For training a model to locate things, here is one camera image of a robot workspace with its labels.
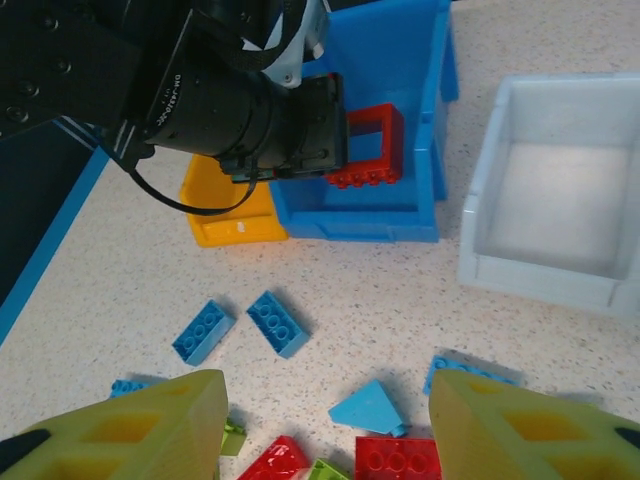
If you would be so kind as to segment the red lego window frame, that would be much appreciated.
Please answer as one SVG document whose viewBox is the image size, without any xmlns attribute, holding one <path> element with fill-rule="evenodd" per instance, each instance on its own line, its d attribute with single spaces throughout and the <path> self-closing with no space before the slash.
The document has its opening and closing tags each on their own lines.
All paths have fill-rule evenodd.
<svg viewBox="0 0 640 480">
<path fill-rule="evenodd" d="M 350 158 L 341 169 L 326 174 L 330 185 L 339 189 L 361 188 L 381 183 L 395 184 L 402 178 L 404 162 L 404 117 L 392 104 L 384 103 L 347 114 L 349 139 L 379 135 L 380 146 L 373 156 Z"/>
</svg>

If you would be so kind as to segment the translucent red lego brick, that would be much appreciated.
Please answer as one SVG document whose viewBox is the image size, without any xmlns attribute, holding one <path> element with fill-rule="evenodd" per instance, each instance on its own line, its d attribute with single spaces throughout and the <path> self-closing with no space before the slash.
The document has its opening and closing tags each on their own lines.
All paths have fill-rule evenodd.
<svg viewBox="0 0 640 480">
<path fill-rule="evenodd" d="M 281 435 L 237 480 L 300 480 L 310 468 L 311 462 L 297 441 Z"/>
</svg>

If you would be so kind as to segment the blue lego brick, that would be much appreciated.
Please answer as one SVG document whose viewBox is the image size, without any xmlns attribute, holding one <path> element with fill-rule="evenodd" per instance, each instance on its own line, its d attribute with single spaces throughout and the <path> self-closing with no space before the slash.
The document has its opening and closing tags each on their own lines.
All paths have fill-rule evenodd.
<svg viewBox="0 0 640 480">
<path fill-rule="evenodd" d="M 486 377 L 492 380 L 496 380 L 502 383 L 514 385 L 514 386 L 520 386 L 522 384 L 522 381 L 518 378 L 499 375 L 499 374 L 489 372 L 487 370 L 483 370 L 481 368 L 466 364 L 464 362 L 459 362 L 459 361 L 444 357 L 442 355 L 434 355 L 431 360 L 431 364 L 427 372 L 427 375 L 425 377 L 425 383 L 423 386 L 423 393 L 426 396 L 429 396 L 431 393 L 432 382 L 433 382 L 435 373 L 439 370 L 444 370 L 444 369 L 460 370 L 467 373 L 472 373 L 475 375 Z"/>
<path fill-rule="evenodd" d="M 199 366 L 235 325 L 236 320 L 215 301 L 208 301 L 172 347 L 187 365 Z"/>
<path fill-rule="evenodd" d="M 116 379 L 111 385 L 111 391 L 109 398 L 114 399 L 136 391 L 148 388 L 151 386 L 150 382 L 129 380 L 129 379 Z"/>
<path fill-rule="evenodd" d="M 270 291 L 258 297 L 246 313 L 275 353 L 284 359 L 293 357 L 310 339 L 309 334 Z"/>
</svg>

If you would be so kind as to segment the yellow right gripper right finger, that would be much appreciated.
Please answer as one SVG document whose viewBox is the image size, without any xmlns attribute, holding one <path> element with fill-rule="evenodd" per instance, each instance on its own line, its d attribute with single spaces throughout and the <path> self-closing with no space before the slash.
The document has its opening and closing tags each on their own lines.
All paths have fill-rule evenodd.
<svg viewBox="0 0 640 480">
<path fill-rule="evenodd" d="M 444 480 L 640 480 L 640 424 L 460 370 L 429 414 Z"/>
</svg>

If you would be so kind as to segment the white plastic bin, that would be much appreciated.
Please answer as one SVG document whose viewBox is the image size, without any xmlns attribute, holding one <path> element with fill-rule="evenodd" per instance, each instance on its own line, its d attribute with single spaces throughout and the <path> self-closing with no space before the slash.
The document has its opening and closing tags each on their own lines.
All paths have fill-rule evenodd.
<svg viewBox="0 0 640 480">
<path fill-rule="evenodd" d="M 640 325 L 640 72 L 502 80 L 458 278 Z"/>
</svg>

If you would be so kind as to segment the blue plastic bin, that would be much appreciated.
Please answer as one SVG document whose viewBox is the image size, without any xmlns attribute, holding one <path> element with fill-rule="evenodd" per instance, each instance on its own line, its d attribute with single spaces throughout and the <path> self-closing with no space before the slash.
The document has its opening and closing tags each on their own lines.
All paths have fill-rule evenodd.
<svg viewBox="0 0 640 480">
<path fill-rule="evenodd" d="M 344 79 L 347 110 L 391 103 L 403 115 L 403 176 L 346 189 L 324 178 L 273 182 L 280 224 L 293 238 L 437 242 L 448 106 L 459 97 L 451 0 L 378 0 L 331 13 L 325 52 L 303 74 L 333 72 Z"/>
</svg>

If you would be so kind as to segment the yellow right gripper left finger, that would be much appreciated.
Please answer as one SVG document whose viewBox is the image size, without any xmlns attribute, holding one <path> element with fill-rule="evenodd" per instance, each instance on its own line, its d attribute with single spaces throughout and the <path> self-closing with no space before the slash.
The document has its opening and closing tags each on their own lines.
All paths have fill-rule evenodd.
<svg viewBox="0 0 640 480">
<path fill-rule="evenodd" d="M 215 480 L 224 374 L 199 370 L 0 441 L 0 480 Z"/>
</svg>

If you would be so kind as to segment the blue lego slope piece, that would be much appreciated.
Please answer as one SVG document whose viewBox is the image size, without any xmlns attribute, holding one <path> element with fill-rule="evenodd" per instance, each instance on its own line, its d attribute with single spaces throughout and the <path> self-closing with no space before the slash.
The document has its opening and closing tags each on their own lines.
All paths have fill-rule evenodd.
<svg viewBox="0 0 640 480">
<path fill-rule="evenodd" d="M 395 438 L 409 433 L 409 424 L 379 380 L 372 380 L 328 411 L 337 424 Z"/>
</svg>

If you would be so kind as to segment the lime green lego brick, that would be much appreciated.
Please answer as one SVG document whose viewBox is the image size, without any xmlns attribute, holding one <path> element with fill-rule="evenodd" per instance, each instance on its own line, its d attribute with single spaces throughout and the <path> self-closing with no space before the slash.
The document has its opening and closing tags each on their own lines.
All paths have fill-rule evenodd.
<svg viewBox="0 0 640 480">
<path fill-rule="evenodd" d="M 238 456 L 246 438 L 245 428 L 227 418 L 222 436 L 220 455 L 225 457 Z"/>
<path fill-rule="evenodd" d="M 325 458 L 317 458 L 309 470 L 307 480 L 352 480 L 344 469 Z"/>
</svg>

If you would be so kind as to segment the black mat with blue border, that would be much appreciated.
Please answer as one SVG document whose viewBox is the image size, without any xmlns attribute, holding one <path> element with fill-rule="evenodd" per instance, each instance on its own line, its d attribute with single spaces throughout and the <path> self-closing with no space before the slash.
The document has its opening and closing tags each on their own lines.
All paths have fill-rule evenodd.
<svg viewBox="0 0 640 480">
<path fill-rule="evenodd" d="M 66 118 L 0 140 L 0 345 L 108 161 Z"/>
</svg>

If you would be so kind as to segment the yellow plastic bin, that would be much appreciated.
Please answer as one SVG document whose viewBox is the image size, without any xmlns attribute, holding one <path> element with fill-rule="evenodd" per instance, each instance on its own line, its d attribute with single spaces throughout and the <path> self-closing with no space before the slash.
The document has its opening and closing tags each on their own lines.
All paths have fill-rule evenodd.
<svg viewBox="0 0 640 480">
<path fill-rule="evenodd" d="M 222 208 L 236 204 L 246 190 L 245 184 L 234 184 L 224 175 L 216 160 L 195 155 L 187 169 L 180 200 L 201 208 Z M 187 221 L 197 244 L 203 248 L 288 238 L 266 183 L 259 183 L 251 197 L 229 213 L 211 217 L 189 214 Z"/>
</svg>

